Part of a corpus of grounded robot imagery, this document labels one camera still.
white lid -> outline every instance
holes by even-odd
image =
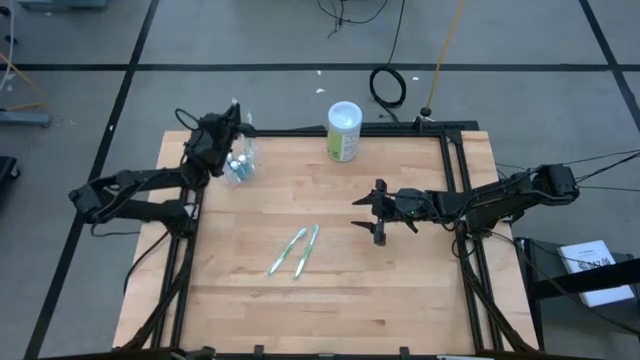
[[[329,122],[342,130],[350,130],[362,122],[362,111],[358,105],[340,101],[329,108]]]

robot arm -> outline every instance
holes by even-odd
[[[352,223],[368,229],[374,243],[384,246],[387,222],[401,221],[418,232],[415,221],[457,225],[464,218],[467,232],[479,234],[493,228],[502,218],[511,217],[512,222],[516,221],[532,206],[567,205],[579,195],[571,169],[563,165],[542,165],[466,193],[411,188],[388,193],[387,184],[378,179],[369,195],[353,202],[353,205],[371,205],[377,222]]]
[[[140,191],[203,188],[210,176],[224,174],[227,155],[240,134],[255,137],[256,130],[242,123],[240,104],[234,103],[224,114],[207,114],[198,120],[198,128],[185,143],[183,161],[177,168],[123,170],[71,191],[69,199],[87,224],[102,224],[113,218],[161,221],[172,235],[184,236],[192,222],[179,200],[157,204],[131,198]]]

gray floor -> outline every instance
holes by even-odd
[[[347,17],[366,18],[382,1],[350,0]],[[112,0],[103,12],[17,9],[15,62],[126,64],[150,0]],[[328,2],[325,7],[331,8]],[[141,63],[380,63],[393,41],[399,0],[366,25],[347,25],[327,39],[333,21],[314,0],[160,2]],[[640,63],[640,5],[591,0],[611,48],[623,64]],[[433,63],[455,11],[454,1],[408,0],[395,62]],[[8,32],[7,22],[1,28]],[[7,53],[6,44],[0,51]],[[468,2],[447,63],[605,64],[578,1]],[[402,72],[410,120],[423,106],[432,72]],[[73,207],[67,192],[87,180],[122,72],[28,72],[49,95],[49,129],[0,127],[0,154],[18,157],[23,176],[0,208],[0,345],[20,358],[64,246]],[[640,92],[640,73],[625,73]],[[365,121],[382,113],[368,90],[368,71],[137,72],[103,174],[153,167],[165,130],[179,129],[173,109],[221,111],[231,97],[251,109],[255,125],[284,129],[324,124],[328,107],[350,100]],[[380,76],[383,97],[396,86]],[[33,102],[15,77],[0,107]],[[610,72],[443,72],[434,99],[437,120],[478,120],[496,159],[524,166],[638,148],[640,131]],[[609,161],[575,167],[584,174]],[[628,163],[590,185],[640,188],[640,163]],[[634,215],[640,195],[584,190],[568,207],[540,207],[514,228],[517,235],[560,244],[604,239],[617,252],[640,256]],[[122,222],[112,227],[135,229]],[[41,355],[106,351],[111,346],[135,237],[96,239],[83,232]],[[637,356],[636,339],[598,329],[545,326],[548,350],[608,358]]]

cylindrical container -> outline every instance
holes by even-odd
[[[229,164],[229,166],[231,166],[231,170],[233,170],[233,172],[238,176],[238,180],[240,180],[240,182],[247,179],[247,173],[244,171],[244,168],[240,166],[239,162],[234,160]]]
[[[329,109],[327,152],[335,161],[353,159],[358,153],[358,140],[362,125],[362,111],[358,105],[341,101]]]
[[[240,163],[240,167],[242,167],[246,172],[247,177],[250,177],[253,172],[253,166],[249,159],[245,155],[241,154],[238,155],[238,162]]]

wooden tabletop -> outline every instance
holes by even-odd
[[[158,167],[177,166],[188,132],[167,132]],[[485,132],[463,132],[473,187],[497,180]],[[351,202],[376,178],[400,187],[446,190],[437,139],[362,138],[357,157],[337,163],[324,138],[258,138],[261,160],[247,183],[229,188],[212,179],[206,189],[186,307],[181,347],[219,352],[473,354],[463,280],[451,253],[453,234],[432,223],[388,224],[387,246],[351,220],[372,220],[371,208]],[[451,147],[454,169],[455,149]],[[177,198],[155,191],[151,201]],[[310,236],[299,241],[280,269],[267,270],[302,227],[320,226],[304,272],[293,273]],[[509,229],[496,229],[511,236]],[[162,233],[145,224],[136,257]],[[484,240],[495,302],[530,345],[537,347],[522,277],[511,245]],[[114,346],[122,345],[158,301],[168,241],[133,274]],[[478,302],[484,344],[486,313]],[[170,309],[163,344],[168,344]]]

